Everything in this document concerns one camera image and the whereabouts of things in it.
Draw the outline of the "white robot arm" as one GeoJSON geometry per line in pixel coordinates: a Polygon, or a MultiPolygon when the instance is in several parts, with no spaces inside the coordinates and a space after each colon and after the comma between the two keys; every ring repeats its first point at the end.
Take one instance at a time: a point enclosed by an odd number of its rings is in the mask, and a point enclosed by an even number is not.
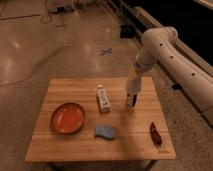
{"type": "Polygon", "coordinates": [[[146,30],[142,50],[136,56],[137,73],[149,71],[159,61],[202,110],[213,108],[213,78],[189,61],[174,47],[178,33],[174,27],[146,30]]]}

